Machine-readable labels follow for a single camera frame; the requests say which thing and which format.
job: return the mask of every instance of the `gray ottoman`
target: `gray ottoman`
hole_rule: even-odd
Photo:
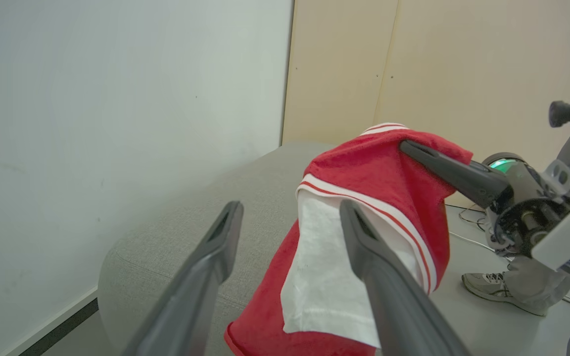
[[[237,259],[219,288],[206,355],[232,355],[224,342],[261,282],[297,217],[294,191],[309,162],[333,146],[290,142],[230,172],[206,189],[179,198],[157,220],[120,239],[104,259],[98,281],[102,323],[123,349],[170,279],[230,200],[245,207]]]

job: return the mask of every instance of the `red fabric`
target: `red fabric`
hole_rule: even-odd
[[[375,348],[340,336],[283,331],[281,289],[298,246],[298,221],[276,251],[265,277],[224,340],[237,356],[373,356]]]
[[[405,139],[434,148],[464,164],[469,164],[472,158],[470,151],[437,135],[393,130],[358,136],[327,151],[310,163],[305,174],[372,196],[401,210],[425,241],[439,286],[450,259],[443,200],[455,189],[402,153],[399,143]],[[426,273],[429,279],[432,271]]]
[[[401,153],[399,143],[404,139],[437,149],[464,164],[472,156],[471,152],[436,135],[392,130],[358,136],[321,154],[310,163],[305,174],[384,201],[403,212],[427,245],[428,251],[423,253],[430,253],[434,260],[438,285],[450,258],[443,199],[454,189]],[[373,347],[332,334],[283,332],[281,289],[298,239],[296,221],[252,300],[228,326],[224,339],[229,347],[237,356],[372,356]]]

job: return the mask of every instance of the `gray pants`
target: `gray pants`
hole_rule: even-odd
[[[553,271],[527,257],[516,257],[504,279],[514,298],[536,309],[560,302],[570,290],[570,277],[566,273]],[[570,356],[570,339],[566,354]]]
[[[570,277],[524,256],[516,257],[505,272],[505,285],[516,300],[534,309],[547,309],[570,291]]]

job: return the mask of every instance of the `white fabric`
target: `white fabric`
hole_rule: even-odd
[[[371,128],[364,130],[364,132],[361,133],[360,136],[385,133],[386,131],[392,131],[392,130],[407,130],[407,129],[408,128],[406,126],[404,126],[403,124],[395,124],[395,123],[391,123],[391,122],[385,122],[384,124],[378,124],[378,125],[372,126]]]
[[[398,232],[405,241],[408,241],[416,256],[421,256],[421,259],[417,259],[419,270],[426,271],[427,273],[420,273],[422,276],[422,282],[420,282],[420,285],[423,286],[424,291],[427,294],[434,291],[437,286],[437,270],[434,266],[432,256],[430,255],[430,250],[428,249],[424,239],[417,231],[417,228],[412,224],[412,221],[410,221],[398,208],[372,196],[367,196],[356,191],[351,191],[349,189],[327,183],[316,178],[312,174],[306,174],[304,176],[303,181],[296,190],[296,196],[298,197],[299,192],[303,190],[314,194],[318,198],[348,198],[360,203],[363,208],[368,208],[371,212],[374,212],[386,225],[389,225]],[[300,212],[298,213],[298,217],[299,219],[304,218]],[[391,237],[387,237],[386,234],[381,234],[381,236],[387,244],[392,243]]]
[[[303,185],[298,190],[300,238],[281,290],[283,331],[331,333],[379,348],[366,288],[351,270],[342,236],[338,209],[342,199],[319,196]],[[416,258],[414,247],[378,212],[366,204],[360,206],[380,237],[424,287],[421,259]]]

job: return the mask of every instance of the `sneaker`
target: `sneaker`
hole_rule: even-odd
[[[477,297],[491,300],[493,302],[504,302],[513,304],[523,311],[538,315],[547,316],[548,309],[536,309],[527,304],[521,303],[514,298],[509,289],[505,286],[505,280],[502,273],[466,273],[461,276],[463,285],[470,293]]]

